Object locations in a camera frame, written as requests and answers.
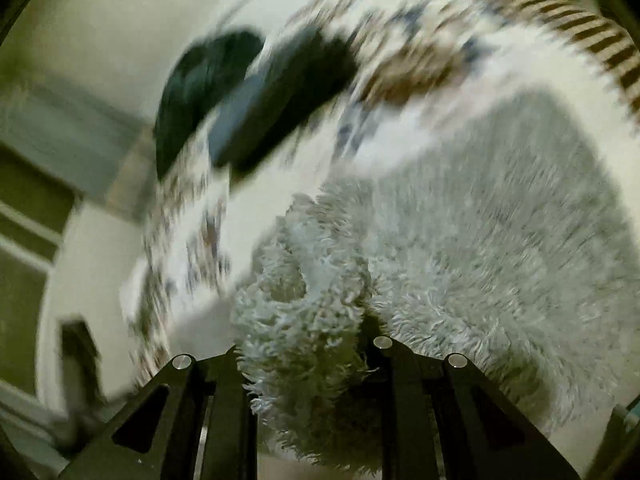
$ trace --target floor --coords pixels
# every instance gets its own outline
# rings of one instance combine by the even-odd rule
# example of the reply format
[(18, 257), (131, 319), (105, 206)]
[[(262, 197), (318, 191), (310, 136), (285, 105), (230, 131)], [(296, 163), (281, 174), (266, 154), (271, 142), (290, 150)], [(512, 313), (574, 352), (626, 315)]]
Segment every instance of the floor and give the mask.
[(0, 381), (31, 395), (40, 303), (74, 200), (71, 190), (0, 148), (0, 355), (11, 356), (0, 360)]
[[(236, 8), (238, 1), (246, 5)], [(146, 120), (152, 120), (163, 82), (183, 48), (210, 30), (220, 16), (236, 10), (235, 20), (260, 9), (260, 24), (276, 27), (307, 0), (33, 0), (0, 50), (0, 63), (25, 60), (64, 75), (96, 96)], [(118, 306), (118, 288), (140, 250), (140, 228), (85, 204), (65, 235), (65, 251), (56, 263), (49, 291), (38, 389), (52, 409), (61, 410), (55, 361), (55, 320), (77, 314), (89, 322), (102, 354), (102, 384), (107, 393), (130, 383), (131, 341)], [(616, 393), (625, 404), (640, 392), (638, 367)], [(598, 445), (609, 412), (604, 410), (568, 425), (552, 443), (583, 473)], [(338, 478), (335, 472), (281, 458), (260, 457), (261, 479)]]

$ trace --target shaggy rug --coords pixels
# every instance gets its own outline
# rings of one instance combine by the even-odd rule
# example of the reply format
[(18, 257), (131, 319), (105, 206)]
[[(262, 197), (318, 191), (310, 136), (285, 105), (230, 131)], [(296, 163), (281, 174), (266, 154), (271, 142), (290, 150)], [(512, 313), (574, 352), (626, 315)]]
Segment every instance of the shaggy rug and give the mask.
[(548, 434), (608, 402), (639, 270), (616, 187), (528, 92), (393, 174), (296, 197), (236, 293), (239, 368), (284, 446), (375, 469), (375, 406), (348, 390), (374, 314), (415, 352), (466, 354)]

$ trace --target white wall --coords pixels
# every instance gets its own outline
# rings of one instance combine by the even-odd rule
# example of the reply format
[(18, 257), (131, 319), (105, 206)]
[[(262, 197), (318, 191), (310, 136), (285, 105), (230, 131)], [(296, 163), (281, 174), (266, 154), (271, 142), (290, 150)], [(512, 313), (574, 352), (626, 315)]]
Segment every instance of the white wall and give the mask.
[(60, 320), (82, 316), (101, 354), (104, 393), (117, 394), (134, 377), (118, 300), (120, 285), (140, 254), (142, 233), (130, 222), (84, 202), (72, 213), (43, 300), (36, 356), (38, 398), (64, 409), (60, 387)]
[(31, 0), (0, 57), (77, 82), (141, 118), (156, 113), (169, 70), (220, 0)]

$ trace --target fur texture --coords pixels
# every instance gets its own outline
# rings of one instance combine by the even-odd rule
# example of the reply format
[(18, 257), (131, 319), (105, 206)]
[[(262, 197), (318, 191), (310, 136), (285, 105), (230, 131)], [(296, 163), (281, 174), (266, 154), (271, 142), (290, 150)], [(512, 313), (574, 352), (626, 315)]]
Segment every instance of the fur texture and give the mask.
[(254, 410), (321, 463), (375, 466), (376, 423), (340, 408), (366, 372), (365, 312), (416, 352), (466, 354), (545, 433), (608, 401), (610, 358), (638, 326), (638, 255), (615, 188), (545, 93), (394, 174), (298, 197), (255, 263), (233, 316), (239, 367)]

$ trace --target carpet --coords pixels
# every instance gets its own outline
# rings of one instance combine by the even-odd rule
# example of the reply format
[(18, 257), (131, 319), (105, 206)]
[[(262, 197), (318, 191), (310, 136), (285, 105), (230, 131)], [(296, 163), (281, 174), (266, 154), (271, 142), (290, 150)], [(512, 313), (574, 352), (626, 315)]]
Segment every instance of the carpet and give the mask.
[(239, 368), (285, 447), (375, 469), (375, 407), (349, 399), (374, 314), (415, 352), (466, 354), (549, 434), (608, 402), (639, 270), (616, 186), (561, 103), (526, 92), (401, 170), (297, 197), (236, 293)]

